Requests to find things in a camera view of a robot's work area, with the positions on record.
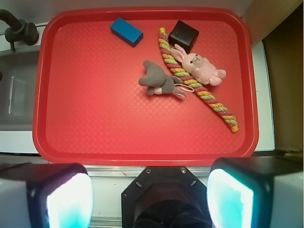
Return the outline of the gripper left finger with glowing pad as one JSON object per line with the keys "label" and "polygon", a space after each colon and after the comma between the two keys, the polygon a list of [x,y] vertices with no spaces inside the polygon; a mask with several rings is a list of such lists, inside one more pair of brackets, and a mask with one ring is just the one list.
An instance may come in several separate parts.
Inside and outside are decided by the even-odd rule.
{"label": "gripper left finger with glowing pad", "polygon": [[79,163],[0,165],[2,228],[87,228],[93,183]]}

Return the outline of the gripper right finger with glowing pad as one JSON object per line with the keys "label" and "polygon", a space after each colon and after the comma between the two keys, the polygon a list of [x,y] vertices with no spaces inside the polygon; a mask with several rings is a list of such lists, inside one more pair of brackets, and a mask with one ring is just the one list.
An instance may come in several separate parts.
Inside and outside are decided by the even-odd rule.
{"label": "gripper right finger with glowing pad", "polygon": [[210,169],[207,202],[217,228],[302,228],[303,159],[219,158]]}

